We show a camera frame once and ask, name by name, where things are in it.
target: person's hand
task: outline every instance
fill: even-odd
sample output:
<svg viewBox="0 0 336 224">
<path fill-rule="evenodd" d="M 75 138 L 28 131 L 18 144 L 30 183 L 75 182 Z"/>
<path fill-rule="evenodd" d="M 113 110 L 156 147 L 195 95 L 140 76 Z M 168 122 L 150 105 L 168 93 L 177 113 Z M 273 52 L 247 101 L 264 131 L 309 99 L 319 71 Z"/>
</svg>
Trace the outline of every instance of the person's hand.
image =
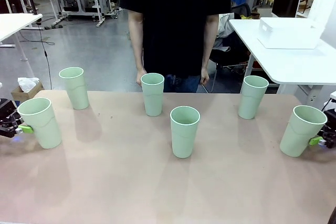
<svg viewBox="0 0 336 224">
<path fill-rule="evenodd" d="M 210 78 L 209 78 L 208 70 L 206 68 L 202 68 L 200 84 L 206 85 L 209 82 L 209 80 Z"/>
<path fill-rule="evenodd" d="M 142 77 L 144 74 L 147 74 L 146 70 L 144 70 L 144 69 L 138 70 L 138 74 L 137 74 L 137 84 L 138 84 L 139 86 L 141 86 L 141 77 Z"/>
</svg>

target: plastic cup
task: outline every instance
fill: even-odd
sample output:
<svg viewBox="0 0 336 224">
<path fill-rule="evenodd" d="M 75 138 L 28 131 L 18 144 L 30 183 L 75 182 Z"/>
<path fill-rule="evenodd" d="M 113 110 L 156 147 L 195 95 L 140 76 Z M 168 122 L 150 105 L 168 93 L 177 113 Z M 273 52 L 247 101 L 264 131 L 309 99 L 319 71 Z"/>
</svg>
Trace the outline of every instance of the plastic cup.
<svg viewBox="0 0 336 224">
<path fill-rule="evenodd" d="M 65 80 L 68 97 L 75 110 L 89 106 L 88 91 L 84 79 L 84 70 L 78 67 L 63 69 L 59 76 Z"/>
<path fill-rule="evenodd" d="M 259 76 L 244 78 L 238 115 L 244 119 L 253 119 L 267 90 L 269 83 Z"/>
<path fill-rule="evenodd" d="M 159 73 L 147 73 L 141 77 L 146 114 L 158 116 L 162 113 L 164 77 Z"/>
<path fill-rule="evenodd" d="M 296 106 L 282 137 L 281 151 L 291 157 L 300 156 L 327 120 L 327 116 L 316 108 Z"/>
<path fill-rule="evenodd" d="M 38 143 L 44 149 L 51 149 L 62 142 L 51 101 L 47 98 L 33 98 L 23 102 L 17 112 L 33 128 Z"/>
<path fill-rule="evenodd" d="M 189 106 L 174 108 L 170 113 L 173 153 L 176 157 L 190 157 L 200 118 L 199 112 Z"/>
</svg>

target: cup rim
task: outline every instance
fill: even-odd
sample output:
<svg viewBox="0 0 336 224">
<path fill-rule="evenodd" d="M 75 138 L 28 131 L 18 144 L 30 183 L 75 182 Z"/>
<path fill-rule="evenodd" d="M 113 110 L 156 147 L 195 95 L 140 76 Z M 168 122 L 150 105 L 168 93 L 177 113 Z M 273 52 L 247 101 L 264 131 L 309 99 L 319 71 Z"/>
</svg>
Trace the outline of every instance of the cup rim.
<svg viewBox="0 0 336 224">
<path fill-rule="evenodd" d="M 23 104 L 25 104 L 25 103 L 27 103 L 27 102 L 29 102 L 29 101 L 31 101 L 31 100 L 47 100 L 47 101 L 49 102 L 49 105 L 48 105 L 44 110 L 41 110 L 41 111 L 36 112 L 36 113 L 33 113 L 33 114 L 21 113 L 21 112 L 20 112 L 20 107 L 21 107 Z M 17 112 L 18 112 L 20 115 L 25 115 L 25 116 L 37 115 L 37 114 L 41 114 L 42 112 L 45 112 L 48 108 L 50 108 L 50 106 L 51 106 L 51 101 L 50 101 L 50 99 L 45 98 L 45 97 L 37 97 L 37 98 L 29 99 L 29 100 L 27 100 L 27 101 L 21 103 L 20 106 L 17 108 Z"/>
<path fill-rule="evenodd" d="M 189 124 L 183 124 L 183 123 L 179 123 L 179 122 L 175 121 L 175 120 L 173 119 L 173 117 L 172 117 L 172 113 L 173 113 L 174 110 L 179 109 L 179 108 L 190 108 L 190 109 L 195 110 L 195 111 L 197 112 L 197 114 L 198 114 L 198 119 L 197 119 L 197 121 L 194 122 L 194 123 L 189 123 Z M 187 126 L 189 126 L 189 125 L 194 125 L 194 124 L 198 123 L 199 120 L 201 119 L 201 114 L 199 113 L 199 111 L 198 111 L 197 109 L 195 109 L 195 108 L 193 108 L 193 107 L 190 107 L 190 106 L 178 106 L 178 107 L 172 109 L 172 111 L 170 112 L 170 118 L 171 118 L 171 120 L 173 120 L 174 123 L 176 123 L 176 124 L 178 124 L 178 125 L 183 125 L 183 126 L 186 126 L 186 125 L 187 125 Z"/>
<path fill-rule="evenodd" d="M 146 82 L 144 82 L 144 81 L 142 80 L 142 78 L 143 78 L 144 76 L 149 76 L 149 75 L 151 75 L 151 74 L 161 76 L 161 77 L 163 78 L 163 80 L 160 81 L 159 83 L 156 83 L 156 84 L 149 84 L 149 83 L 146 83 Z M 162 84 L 162 83 L 164 82 L 164 76 L 163 76 L 162 74 L 159 74 L 159 73 L 146 73 L 146 74 L 144 74 L 144 75 L 141 77 L 141 82 L 144 83 L 144 84 L 146 84 L 146 85 L 149 85 L 149 86 L 160 85 L 160 84 Z"/>
<path fill-rule="evenodd" d="M 263 87 L 257 87 L 257 86 L 253 86 L 253 85 L 251 85 L 251 84 L 248 84 L 248 83 L 246 82 L 246 78 L 249 78 L 249 77 L 251 77 L 251 76 L 246 76 L 246 77 L 244 77 L 244 83 L 245 83 L 246 85 L 252 87 L 252 88 L 256 88 L 256 89 L 264 89 L 264 88 L 267 88 L 267 87 L 269 86 L 269 82 L 268 82 L 268 80 L 266 80 L 264 77 L 261 77 L 261 76 L 253 76 L 253 77 L 258 77 L 258 78 L 261 78 L 261 79 L 265 80 L 265 81 L 267 82 L 267 85 L 266 85 L 266 86 L 263 86 Z"/>
<path fill-rule="evenodd" d="M 73 76 L 73 77 L 63 77 L 61 76 L 61 73 L 64 71 L 64 70 L 68 70 L 70 68 L 77 68 L 77 69 L 80 69 L 81 70 L 81 73 L 77 76 Z M 58 73 L 58 76 L 60 76 L 61 78 L 63 79 L 73 79 L 73 78 L 76 78 L 76 77 L 79 77 L 81 76 L 82 74 L 84 73 L 84 69 L 80 68 L 80 67 L 69 67 L 69 68 L 65 68 L 65 69 L 62 69 L 59 73 Z"/>
<path fill-rule="evenodd" d="M 314 110 L 317 110 L 317 111 L 321 112 L 321 113 L 324 115 L 324 117 L 325 117 L 325 122 L 324 122 L 324 123 L 312 123 L 312 122 L 309 122 L 309 121 L 306 121 L 306 120 L 302 119 L 302 118 L 299 117 L 299 116 L 297 115 L 297 113 L 295 112 L 295 109 L 298 108 L 298 107 L 309 107 L 309 108 L 311 108 L 311 109 L 314 109 Z M 322 111 L 320 111 L 320 110 L 318 110 L 318 109 L 316 109 L 316 108 L 314 108 L 314 107 L 312 107 L 312 106 L 308 106 L 308 105 L 298 105 L 298 106 L 295 106 L 295 107 L 293 108 L 293 113 L 294 113 L 294 115 L 295 115 L 298 119 L 300 119 L 301 121 L 303 121 L 303 122 L 305 122 L 305 123 L 313 124 L 313 125 L 326 124 L 326 122 L 328 121 L 327 116 L 326 116 Z"/>
</svg>

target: monitor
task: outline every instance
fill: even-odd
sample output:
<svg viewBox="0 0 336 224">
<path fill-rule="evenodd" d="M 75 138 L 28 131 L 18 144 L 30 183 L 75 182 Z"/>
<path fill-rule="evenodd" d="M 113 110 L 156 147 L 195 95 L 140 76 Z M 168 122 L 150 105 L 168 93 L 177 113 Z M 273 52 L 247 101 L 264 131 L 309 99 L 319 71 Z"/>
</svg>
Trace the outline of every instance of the monitor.
<svg viewBox="0 0 336 224">
<path fill-rule="evenodd" d="M 290 0 L 274 0 L 272 13 L 279 18 L 295 18 L 299 9 L 300 0 L 293 0 L 292 5 L 287 15 L 287 9 Z"/>
</svg>

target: power strip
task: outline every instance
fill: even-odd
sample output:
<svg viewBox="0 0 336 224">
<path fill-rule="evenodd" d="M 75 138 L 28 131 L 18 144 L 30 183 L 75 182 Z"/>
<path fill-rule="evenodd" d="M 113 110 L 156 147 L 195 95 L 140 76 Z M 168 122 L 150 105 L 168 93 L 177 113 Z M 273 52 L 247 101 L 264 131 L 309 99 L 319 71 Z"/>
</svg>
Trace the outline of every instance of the power strip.
<svg viewBox="0 0 336 224">
<path fill-rule="evenodd" d="M 330 98 L 336 100 L 336 91 L 330 94 Z"/>
</svg>

